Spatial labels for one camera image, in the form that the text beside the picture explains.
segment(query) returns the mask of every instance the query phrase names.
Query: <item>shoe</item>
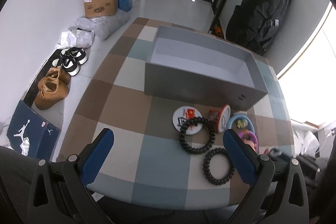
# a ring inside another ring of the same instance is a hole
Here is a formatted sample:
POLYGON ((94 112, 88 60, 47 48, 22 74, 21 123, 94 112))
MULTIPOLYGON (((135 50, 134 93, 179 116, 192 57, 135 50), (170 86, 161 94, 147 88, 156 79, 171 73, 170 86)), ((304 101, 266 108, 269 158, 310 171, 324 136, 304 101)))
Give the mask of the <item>shoe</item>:
POLYGON ((46 110, 63 100, 69 93, 69 88, 59 79, 43 82, 41 91, 35 98, 35 105, 40 110, 46 110))
POLYGON ((57 68, 50 68, 45 77, 43 77, 37 84, 39 90, 42 89, 43 84, 46 80, 56 80, 59 79, 64 84, 68 85, 70 83, 70 74, 63 70, 60 66, 57 68))
POLYGON ((52 61, 52 66, 55 68, 61 66, 70 76, 75 76, 80 70, 80 66, 72 57, 55 59, 52 61))
POLYGON ((87 61, 87 56, 83 48, 73 47, 61 51, 61 58, 72 57, 77 64, 83 65, 87 61))

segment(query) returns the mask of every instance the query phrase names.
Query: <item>black bead bracelet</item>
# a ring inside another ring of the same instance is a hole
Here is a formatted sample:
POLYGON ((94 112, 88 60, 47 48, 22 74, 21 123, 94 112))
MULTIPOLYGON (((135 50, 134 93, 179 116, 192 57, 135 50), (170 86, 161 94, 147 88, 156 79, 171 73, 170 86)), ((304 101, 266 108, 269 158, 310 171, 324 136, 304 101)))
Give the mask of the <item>black bead bracelet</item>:
POLYGON ((204 117, 202 117, 202 118, 201 117, 191 118, 191 119, 187 120, 181 126, 180 133, 179 133, 179 142, 180 142, 180 145, 182 146, 182 148, 187 153, 194 154, 194 155, 203 154, 206 151, 209 151, 209 149, 214 144, 215 139, 216 139, 215 129, 212 126, 211 122, 208 119, 204 118, 204 117), (208 128, 209 134, 210 134, 210 138, 209 138, 209 140, 208 140, 208 142, 207 142, 207 144, 205 146, 203 146, 201 148, 193 148, 190 145, 188 145, 188 143, 187 143, 187 141, 185 139, 185 133, 186 133, 188 127, 190 127, 190 126, 197 126, 199 123, 202 123, 203 125, 205 125, 208 128))
POLYGON ((215 149, 209 151, 205 155, 205 159, 203 161, 203 172, 204 172, 205 178, 211 184, 222 185, 222 184, 225 184, 226 182, 228 182, 232 178, 232 175, 235 172, 235 167, 233 166, 233 163, 232 163, 231 159, 229 158, 229 156, 228 156, 228 154, 227 154, 227 152, 224 148, 215 148, 215 149), (229 169, 228 174, 224 178, 221 178, 221 179, 214 178, 213 175, 210 172, 210 161, 211 161, 212 157, 214 155, 217 155, 217 154, 221 154, 221 155, 225 156, 230 163, 230 169, 229 169))

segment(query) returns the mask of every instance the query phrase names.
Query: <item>blue gripper pad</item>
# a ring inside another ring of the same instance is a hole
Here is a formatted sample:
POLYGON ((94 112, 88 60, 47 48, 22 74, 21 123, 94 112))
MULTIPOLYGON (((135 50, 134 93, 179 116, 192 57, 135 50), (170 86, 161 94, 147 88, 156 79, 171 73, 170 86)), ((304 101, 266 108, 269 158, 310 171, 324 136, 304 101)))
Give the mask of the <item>blue gripper pad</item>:
POLYGON ((252 187, 257 180, 260 166, 257 153, 251 146, 243 143, 233 129, 224 132, 223 145, 242 181, 252 187))
POLYGON ((77 170, 84 186, 94 182, 113 144, 113 131, 104 128, 94 142, 85 146, 80 153, 77 170))

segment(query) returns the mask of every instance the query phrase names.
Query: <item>black and white sneaker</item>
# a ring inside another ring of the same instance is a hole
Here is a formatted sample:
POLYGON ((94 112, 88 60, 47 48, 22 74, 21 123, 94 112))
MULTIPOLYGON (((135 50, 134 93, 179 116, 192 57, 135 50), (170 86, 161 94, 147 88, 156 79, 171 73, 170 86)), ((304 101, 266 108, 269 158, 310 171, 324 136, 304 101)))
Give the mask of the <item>black and white sneaker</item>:
POLYGON ((75 76, 79 73, 80 66, 72 57, 58 58, 52 62, 53 67, 61 66, 70 76, 75 76))
POLYGON ((61 58, 72 57, 77 64, 83 65, 87 61, 85 50, 79 47, 66 48, 61 51, 61 58))

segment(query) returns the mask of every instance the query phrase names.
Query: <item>jumpman logo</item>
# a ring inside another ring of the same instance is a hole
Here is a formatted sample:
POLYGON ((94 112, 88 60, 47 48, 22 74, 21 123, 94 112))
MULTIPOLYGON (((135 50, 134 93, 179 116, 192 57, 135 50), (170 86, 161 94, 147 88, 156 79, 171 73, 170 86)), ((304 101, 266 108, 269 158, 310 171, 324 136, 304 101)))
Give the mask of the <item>jumpman logo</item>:
POLYGON ((28 125, 28 123, 30 122, 30 120, 27 121, 26 125, 23 125, 22 128, 18 131, 20 132, 19 134, 15 134, 14 137, 21 137, 21 140, 23 142, 23 134, 25 133, 26 127, 28 125))

